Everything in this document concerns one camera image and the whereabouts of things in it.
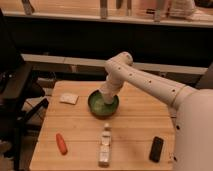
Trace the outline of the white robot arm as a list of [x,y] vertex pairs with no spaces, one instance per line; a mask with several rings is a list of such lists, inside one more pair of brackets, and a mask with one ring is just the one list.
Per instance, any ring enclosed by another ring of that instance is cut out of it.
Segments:
[[111,104],[124,82],[164,102],[176,113],[173,171],[213,171],[213,89],[196,89],[132,67],[122,52],[108,59],[108,75],[99,91]]

